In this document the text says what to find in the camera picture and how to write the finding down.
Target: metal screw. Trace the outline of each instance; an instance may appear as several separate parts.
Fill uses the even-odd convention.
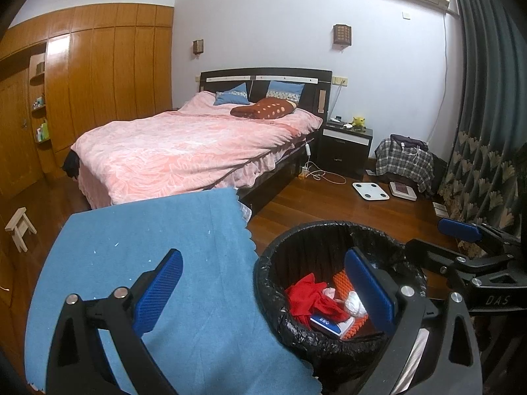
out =
[[[78,301],[78,295],[77,294],[70,294],[66,298],[67,304],[75,304]]]
[[[411,286],[404,285],[401,287],[401,294],[404,295],[405,297],[411,297],[412,295],[415,294],[415,291]]]
[[[125,286],[122,286],[122,287],[120,287],[120,288],[117,288],[117,289],[113,292],[113,296],[114,296],[116,299],[123,299],[123,298],[125,298],[127,295],[128,295],[128,288],[126,288]]]
[[[450,298],[456,303],[460,303],[463,301],[463,296],[459,294],[459,292],[453,292],[452,294],[450,294]]]

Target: yellow figurine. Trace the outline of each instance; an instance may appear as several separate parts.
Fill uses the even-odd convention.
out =
[[[354,117],[351,127],[354,130],[366,130],[366,119],[364,117]]]

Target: electrical outlet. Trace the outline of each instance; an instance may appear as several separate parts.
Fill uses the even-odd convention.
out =
[[[343,86],[347,86],[348,85],[348,78],[347,77],[336,77],[336,76],[333,76],[333,84],[337,85],[337,86],[340,86],[341,84]]]

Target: trash can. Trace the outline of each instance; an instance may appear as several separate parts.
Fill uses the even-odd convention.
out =
[[[289,312],[285,289],[313,272],[317,282],[331,282],[344,268],[344,255],[359,247],[370,263],[388,271],[399,285],[426,295],[421,269],[404,254],[404,245],[384,232],[347,221],[318,221],[292,228],[276,238],[256,264],[257,298],[282,344],[309,361],[325,392],[360,377],[387,341],[381,332],[331,339],[300,324]]]

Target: dark green curtain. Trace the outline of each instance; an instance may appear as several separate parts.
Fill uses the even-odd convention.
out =
[[[519,235],[515,152],[527,141],[527,43],[500,0],[458,0],[465,91],[458,135],[439,189],[451,218]],[[469,255],[481,251],[460,243]]]

